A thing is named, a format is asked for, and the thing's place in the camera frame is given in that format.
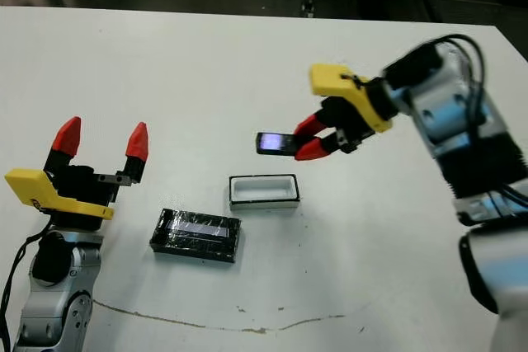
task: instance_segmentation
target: black cable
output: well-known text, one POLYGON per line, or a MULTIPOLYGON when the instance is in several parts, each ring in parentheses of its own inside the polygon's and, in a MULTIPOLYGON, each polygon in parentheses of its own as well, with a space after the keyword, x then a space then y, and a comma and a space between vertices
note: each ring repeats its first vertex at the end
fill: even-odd
POLYGON ((528 197, 523 195, 520 191, 517 191, 509 185, 504 184, 501 187, 500 192, 502 195, 506 196, 509 200, 515 202, 516 204, 519 204, 523 208, 528 208, 528 197))
MULTIPOLYGON (((468 100, 466 102, 466 119, 468 123, 468 137, 473 148, 478 148, 479 143, 479 111, 482 108, 482 102, 484 99, 484 87, 486 84, 486 65, 484 62, 484 55, 480 49, 479 44, 467 35, 461 35, 454 33, 451 35, 445 35, 434 39, 431 43, 451 43, 453 44, 454 40, 462 40, 473 48, 474 52, 477 54, 478 63, 480 67, 480 80, 477 81, 473 75, 473 68, 471 67, 471 76, 473 80, 474 87, 469 88, 468 100)), ((465 56, 469 57, 467 52, 463 51, 465 56)))
POLYGON ((51 220, 46 224, 42 231, 38 232, 35 235, 31 235, 26 239, 24 244, 20 247, 20 249, 18 249, 18 252, 15 256, 15 260, 13 261, 13 265, 11 267, 11 271, 9 271, 9 276, 7 277, 6 285, 3 288, 2 304, 0 305, 0 336, 2 337, 4 352, 11 352, 11 339, 9 338, 9 329, 7 328, 6 312, 7 305, 9 304, 9 298, 11 297, 13 275, 15 274, 15 270, 17 269, 18 265, 26 255, 27 246, 32 242, 41 239, 48 232, 50 227, 51 220))

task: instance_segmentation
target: black box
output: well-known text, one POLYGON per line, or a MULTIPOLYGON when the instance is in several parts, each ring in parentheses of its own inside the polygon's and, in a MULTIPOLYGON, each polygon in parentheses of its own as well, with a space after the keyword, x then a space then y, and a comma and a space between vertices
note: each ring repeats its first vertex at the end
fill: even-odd
POLYGON ((150 239, 153 251, 234 263, 240 220, 163 209, 150 239))

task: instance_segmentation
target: table surface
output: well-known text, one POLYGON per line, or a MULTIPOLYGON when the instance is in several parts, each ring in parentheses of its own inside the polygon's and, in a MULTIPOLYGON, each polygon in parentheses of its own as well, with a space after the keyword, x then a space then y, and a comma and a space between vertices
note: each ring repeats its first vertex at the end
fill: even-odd
MULTIPOLYGON (((82 117, 77 164, 113 173, 139 121, 150 156, 102 231, 85 351, 483 351, 495 316, 471 297, 451 192, 411 120, 352 155, 258 156, 257 131, 289 133, 318 109, 311 63, 373 77, 420 42, 473 36, 488 90, 528 147, 528 66, 491 26, 0 8, 0 171, 41 168, 82 117), (155 255, 162 208, 229 215, 232 175, 295 173, 296 209, 240 212, 236 264, 155 255)), ((0 280, 45 216, 0 183, 0 280)), ((13 283, 14 337, 29 293, 13 283)))

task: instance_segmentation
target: phone screen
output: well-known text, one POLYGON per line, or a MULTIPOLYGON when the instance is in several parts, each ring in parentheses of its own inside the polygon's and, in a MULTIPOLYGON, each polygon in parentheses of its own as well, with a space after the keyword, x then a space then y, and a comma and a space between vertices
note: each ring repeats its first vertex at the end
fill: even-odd
POLYGON ((257 153, 273 156, 294 156, 299 148, 313 137, 259 132, 257 134, 257 153))

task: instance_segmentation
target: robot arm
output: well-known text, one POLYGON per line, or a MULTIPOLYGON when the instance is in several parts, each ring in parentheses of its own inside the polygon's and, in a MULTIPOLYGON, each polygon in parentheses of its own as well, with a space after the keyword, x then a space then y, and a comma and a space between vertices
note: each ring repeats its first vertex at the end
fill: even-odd
POLYGON ((412 117, 455 194, 460 222, 472 227, 460 240, 460 257, 473 296, 499 315, 492 350, 528 350, 528 172, 483 90, 478 45, 448 35, 420 45, 372 80, 324 64, 314 65, 310 77, 313 93, 326 98, 295 130, 303 142, 295 159, 350 153, 390 129, 398 113, 412 117), (459 40, 479 56, 480 82, 459 40), (326 128, 336 131, 314 136, 326 128))
POLYGON ((69 162, 77 154, 81 119, 73 117, 53 142, 44 170, 13 169, 5 177, 23 204, 49 215, 48 225, 29 237, 16 254, 2 296, 0 338, 5 352, 11 339, 5 320, 12 275, 26 253, 39 241, 30 267, 31 293, 21 314, 15 352, 81 352, 92 315, 92 289, 101 267, 102 220, 110 220, 123 185, 140 183, 149 154, 145 123, 129 139, 126 164, 115 175, 100 175, 69 162))

